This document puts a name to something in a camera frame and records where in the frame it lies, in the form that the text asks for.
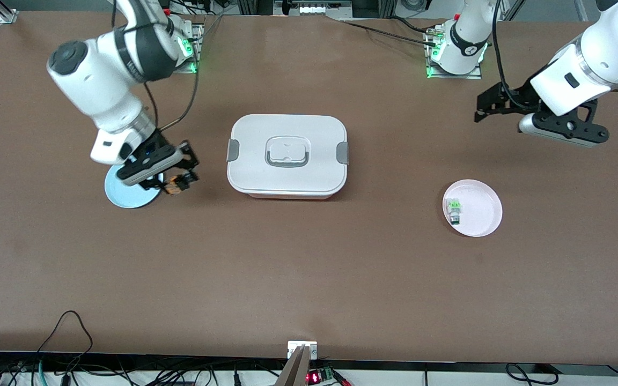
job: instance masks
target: table surface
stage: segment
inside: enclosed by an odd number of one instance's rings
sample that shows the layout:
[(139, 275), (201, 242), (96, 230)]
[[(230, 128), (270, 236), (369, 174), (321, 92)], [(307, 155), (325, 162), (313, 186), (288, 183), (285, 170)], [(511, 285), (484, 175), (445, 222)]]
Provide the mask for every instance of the table surface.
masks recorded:
[[(498, 81), (491, 52), (483, 80), (427, 79), (416, 44), (325, 17), (225, 17), (192, 111), (167, 132), (190, 139), (201, 181), (122, 210), (89, 159), (93, 124), (45, 71), (59, 44), (108, 19), (22, 12), (0, 29), (0, 350), (36, 349), (74, 309), (96, 352), (282, 357), (287, 340), (310, 339), (334, 359), (618, 364), (618, 94), (596, 118), (611, 139), (579, 149), (517, 134), (519, 115), (474, 124), (476, 95)], [(510, 85), (585, 27), (500, 24)], [(154, 83), (164, 122), (192, 80)], [(227, 139), (255, 113), (341, 120), (343, 190), (233, 190)], [(442, 193), (459, 179), (500, 196), (489, 237), (446, 224)], [(85, 347), (71, 319), (47, 346)]]

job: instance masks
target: round plate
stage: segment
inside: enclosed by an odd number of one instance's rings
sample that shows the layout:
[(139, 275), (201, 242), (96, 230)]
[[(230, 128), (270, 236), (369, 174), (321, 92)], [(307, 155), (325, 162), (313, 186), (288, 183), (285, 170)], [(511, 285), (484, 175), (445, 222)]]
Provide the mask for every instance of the round plate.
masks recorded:
[[(127, 186), (121, 182), (116, 176), (118, 169), (123, 165), (113, 165), (106, 173), (104, 180), (104, 191), (106, 197), (114, 205), (118, 207), (134, 209), (137, 207), (144, 207), (148, 203), (151, 203), (161, 190), (152, 188), (150, 190), (142, 189), (142, 186), (136, 184), (133, 186)], [(164, 173), (159, 174), (159, 180), (164, 180)]]
[(502, 203), (497, 193), (485, 183), (473, 179), (463, 179), (450, 185), (442, 198), (442, 211), (450, 222), (447, 213), (447, 200), (457, 198), (461, 204), (459, 225), (454, 230), (471, 237), (483, 237), (495, 232), (502, 221)]

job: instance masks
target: white lid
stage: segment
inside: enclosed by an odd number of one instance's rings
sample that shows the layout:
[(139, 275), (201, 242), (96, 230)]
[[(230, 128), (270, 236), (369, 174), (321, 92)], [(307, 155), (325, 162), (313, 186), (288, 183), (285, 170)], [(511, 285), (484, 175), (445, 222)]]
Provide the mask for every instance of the white lid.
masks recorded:
[[(127, 186), (116, 173), (123, 165), (113, 165), (108, 169), (104, 179), (106, 198), (118, 207), (134, 209), (151, 203), (161, 190), (152, 188), (144, 190), (140, 185)], [(164, 173), (159, 174), (159, 180), (164, 180)]]
[[(459, 225), (452, 225), (448, 215), (448, 200), (461, 204)], [(471, 237), (483, 237), (495, 232), (502, 221), (502, 203), (497, 193), (485, 183), (463, 179), (450, 185), (442, 198), (442, 210), (454, 230)]]
[(347, 179), (347, 139), (333, 117), (245, 115), (228, 144), (228, 181), (252, 195), (332, 195)]

